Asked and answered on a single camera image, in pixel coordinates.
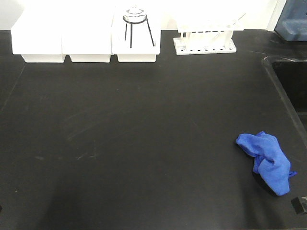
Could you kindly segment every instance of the blue container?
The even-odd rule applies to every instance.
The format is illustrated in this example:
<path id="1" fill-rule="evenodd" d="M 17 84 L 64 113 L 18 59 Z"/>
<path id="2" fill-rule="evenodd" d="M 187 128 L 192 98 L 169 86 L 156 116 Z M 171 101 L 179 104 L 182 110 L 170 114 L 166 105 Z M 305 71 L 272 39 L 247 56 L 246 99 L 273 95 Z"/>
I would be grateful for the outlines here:
<path id="1" fill-rule="evenodd" d="M 287 0 L 275 31 L 286 41 L 307 41 L 307 0 Z"/>

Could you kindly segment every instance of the black countertop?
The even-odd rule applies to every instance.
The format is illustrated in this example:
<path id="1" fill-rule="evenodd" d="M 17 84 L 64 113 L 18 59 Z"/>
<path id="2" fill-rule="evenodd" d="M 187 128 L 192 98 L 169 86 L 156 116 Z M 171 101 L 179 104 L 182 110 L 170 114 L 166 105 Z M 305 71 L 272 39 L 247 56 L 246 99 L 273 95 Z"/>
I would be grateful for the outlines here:
<path id="1" fill-rule="evenodd" d="M 305 43 L 234 33 L 235 54 L 25 64 L 0 32 L 1 230 L 306 228 L 307 150 L 263 66 Z M 298 175 L 277 197 L 236 144 L 275 135 Z"/>

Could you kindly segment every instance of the black metal tripod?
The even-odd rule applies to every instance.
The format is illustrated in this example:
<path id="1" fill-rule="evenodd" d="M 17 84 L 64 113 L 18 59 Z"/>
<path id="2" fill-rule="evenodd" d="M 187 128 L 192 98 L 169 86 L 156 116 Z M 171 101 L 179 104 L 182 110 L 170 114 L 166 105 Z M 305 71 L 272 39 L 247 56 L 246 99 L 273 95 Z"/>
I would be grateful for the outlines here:
<path id="1" fill-rule="evenodd" d="M 132 48 L 132 26 L 134 24 L 141 24 L 143 23 L 144 21 L 147 22 L 147 25 L 148 25 L 148 30 L 149 30 L 149 33 L 150 33 L 150 38 L 152 39 L 152 43 L 153 43 L 153 46 L 154 46 L 154 40 L 153 40 L 153 35 L 152 35 L 152 31 L 150 30 L 150 26 L 149 26 L 149 22 L 148 22 L 148 18 L 147 18 L 147 15 L 145 16 L 145 19 L 140 21 L 140 22 L 136 22 L 136 23 L 133 23 L 133 22 L 129 22 L 127 21 L 124 17 L 123 17 L 124 21 L 126 22 L 126 30 L 125 30 L 125 41 L 127 40 L 127 23 L 130 24 L 130 48 Z"/>

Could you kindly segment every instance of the sink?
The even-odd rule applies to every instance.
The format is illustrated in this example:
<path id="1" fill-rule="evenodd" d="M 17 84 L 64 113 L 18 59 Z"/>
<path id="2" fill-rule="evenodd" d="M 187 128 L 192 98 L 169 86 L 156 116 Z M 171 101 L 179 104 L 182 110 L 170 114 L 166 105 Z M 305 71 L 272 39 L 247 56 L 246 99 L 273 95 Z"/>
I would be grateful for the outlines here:
<path id="1" fill-rule="evenodd" d="M 307 130 L 307 62 L 274 62 L 272 67 Z"/>
<path id="2" fill-rule="evenodd" d="M 263 64 L 307 147 L 307 60 L 266 57 Z"/>

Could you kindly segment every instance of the blue microfiber towel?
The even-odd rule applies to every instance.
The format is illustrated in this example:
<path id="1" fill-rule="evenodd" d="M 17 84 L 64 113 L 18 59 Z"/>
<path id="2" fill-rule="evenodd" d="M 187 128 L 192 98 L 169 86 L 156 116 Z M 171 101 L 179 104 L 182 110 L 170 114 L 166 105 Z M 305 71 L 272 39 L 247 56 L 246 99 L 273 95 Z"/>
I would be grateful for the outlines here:
<path id="1" fill-rule="evenodd" d="M 290 171 L 290 161 L 280 149 L 276 137 L 260 132 L 256 135 L 240 134 L 236 143 L 249 155 L 255 158 L 255 173 L 261 175 L 267 185 L 278 195 L 290 191 L 289 177 L 297 174 Z"/>

